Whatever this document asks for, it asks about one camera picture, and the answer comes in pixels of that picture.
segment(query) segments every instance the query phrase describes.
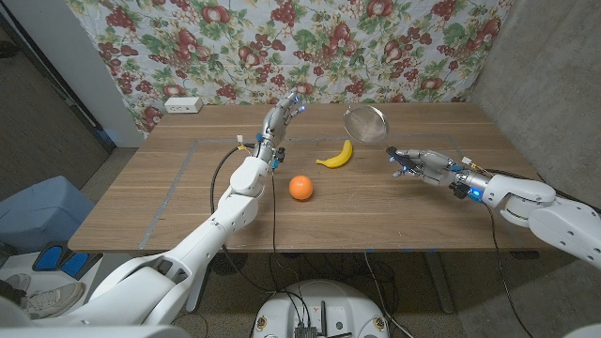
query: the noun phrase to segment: sneaker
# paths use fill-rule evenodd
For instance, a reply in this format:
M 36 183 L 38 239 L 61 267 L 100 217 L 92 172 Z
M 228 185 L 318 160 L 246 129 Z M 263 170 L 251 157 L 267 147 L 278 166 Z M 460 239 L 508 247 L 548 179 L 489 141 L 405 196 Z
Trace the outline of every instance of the sneaker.
M 37 293 L 26 299 L 23 309 L 31 319 L 62 315 L 82 297 L 84 288 L 83 283 L 73 283 Z
M 5 280 L 10 286 L 16 288 L 17 290 L 22 290 L 27 292 L 27 288 L 29 287 L 29 283 L 31 283 L 31 277 L 28 274 L 17 273 Z

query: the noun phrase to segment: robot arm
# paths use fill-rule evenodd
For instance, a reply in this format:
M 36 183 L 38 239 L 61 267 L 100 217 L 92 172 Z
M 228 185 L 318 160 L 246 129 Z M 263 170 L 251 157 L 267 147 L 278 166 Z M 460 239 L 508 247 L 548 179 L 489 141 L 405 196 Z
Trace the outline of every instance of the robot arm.
M 601 269 L 601 218 L 589 206 L 556 196 L 543 182 L 471 170 L 432 150 L 399 151 L 391 147 L 391 161 L 402 169 L 394 175 L 414 175 L 428 184 L 448 185 L 459 198 L 468 197 L 489 207 L 501 206 L 510 223 L 530 228 L 535 236 Z M 470 168 L 479 168 L 470 163 Z
M 278 161 L 279 145 L 291 118 L 304 110 L 292 92 L 268 113 L 259 146 L 230 178 L 217 210 L 177 247 L 151 256 L 133 258 L 113 271 L 77 310 L 57 318 L 41 319 L 41 326 L 116 326 L 169 324 L 182 308 L 196 306 L 207 266 L 234 232 L 250 224 L 266 176 Z

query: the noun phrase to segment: fruit print curtain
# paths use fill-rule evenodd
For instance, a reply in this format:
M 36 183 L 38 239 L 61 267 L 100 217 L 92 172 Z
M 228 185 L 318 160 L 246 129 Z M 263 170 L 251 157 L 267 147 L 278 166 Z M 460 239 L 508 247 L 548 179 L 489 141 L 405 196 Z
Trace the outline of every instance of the fruit print curtain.
M 465 100 L 513 0 L 66 0 L 140 132 L 205 104 Z

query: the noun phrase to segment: white wall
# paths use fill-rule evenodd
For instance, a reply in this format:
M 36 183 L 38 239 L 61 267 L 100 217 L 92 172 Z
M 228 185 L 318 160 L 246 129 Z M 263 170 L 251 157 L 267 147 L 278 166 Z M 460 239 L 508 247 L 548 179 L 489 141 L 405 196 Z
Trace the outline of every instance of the white wall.
M 601 206 L 601 2 L 516 1 L 471 100 L 551 186 Z
M 140 146 L 111 75 L 64 0 L 4 0 L 87 109 L 117 146 Z

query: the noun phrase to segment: yellow banana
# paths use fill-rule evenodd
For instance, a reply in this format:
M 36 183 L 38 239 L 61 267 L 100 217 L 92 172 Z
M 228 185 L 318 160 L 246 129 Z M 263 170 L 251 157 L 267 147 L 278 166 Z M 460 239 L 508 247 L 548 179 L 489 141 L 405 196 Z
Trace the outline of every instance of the yellow banana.
M 353 153 L 353 146 L 350 144 L 350 141 L 346 140 L 345 145 L 342 147 L 342 152 L 331 159 L 327 159 L 325 161 L 317 160 L 317 164 L 323 164 L 328 168 L 337 168 L 343 164 L 345 164 L 348 159 L 350 159 L 350 155 Z

